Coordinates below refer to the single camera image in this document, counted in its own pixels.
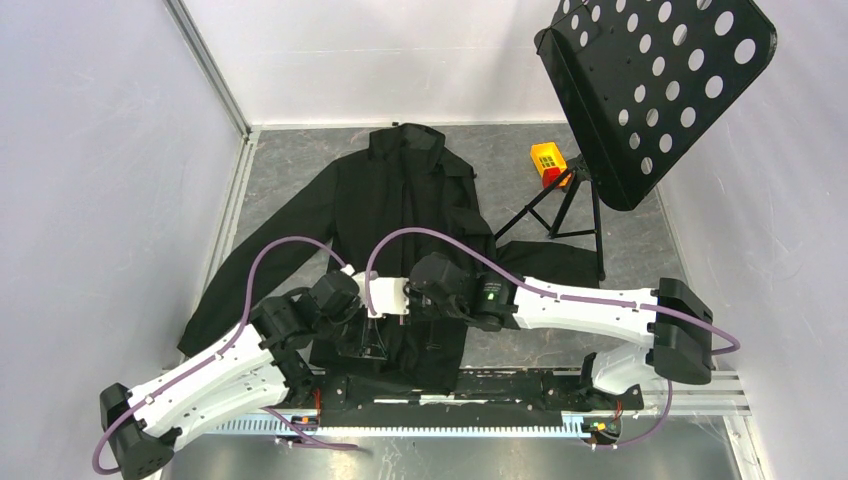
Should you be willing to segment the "black zip jacket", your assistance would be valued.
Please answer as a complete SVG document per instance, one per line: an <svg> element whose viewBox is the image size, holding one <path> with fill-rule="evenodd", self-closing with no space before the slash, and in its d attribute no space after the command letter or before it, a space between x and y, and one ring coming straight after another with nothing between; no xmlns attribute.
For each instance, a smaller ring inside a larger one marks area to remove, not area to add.
<svg viewBox="0 0 848 480"><path fill-rule="evenodd" d="M332 161L244 239L203 293L178 342L192 357L330 244L334 257L357 270L405 277L438 252L463 269L478 269L479 252L509 272L559 285L599 286L594 255L554 242L495 243L483 219L470 164L444 135L403 124L373 131L368 146Z"/></svg>

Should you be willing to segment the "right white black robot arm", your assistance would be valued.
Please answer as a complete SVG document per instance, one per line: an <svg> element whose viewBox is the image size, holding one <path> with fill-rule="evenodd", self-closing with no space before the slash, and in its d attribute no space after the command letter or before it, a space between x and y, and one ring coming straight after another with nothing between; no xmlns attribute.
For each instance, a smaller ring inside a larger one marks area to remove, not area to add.
<svg viewBox="0 0 848 480"><path fill-rule="evenodd" d="M591 408L657 378L687 385L712 380L712 312L677 279L663 278L655 288L600 290L497 271L472 274L431 254L413 267L406 290L410 307L428 319L490 332L556 329L619 340L619 347L584 359L577 392Z"/></svg>

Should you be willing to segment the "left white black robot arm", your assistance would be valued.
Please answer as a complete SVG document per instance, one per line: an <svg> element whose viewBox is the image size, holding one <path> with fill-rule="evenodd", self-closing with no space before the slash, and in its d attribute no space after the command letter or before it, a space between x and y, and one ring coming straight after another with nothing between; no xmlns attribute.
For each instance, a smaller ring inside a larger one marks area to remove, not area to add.
<svg viewBox="0 0 848 480"><path fill-rule="evenodd" d="M344 333L375 278L346 266L311 287L268 297L174 369L134 387L104 389L95 471L145 479L198 436L243 414L280 404L318 407L321 381L300 351L316 338Z"/></svg>

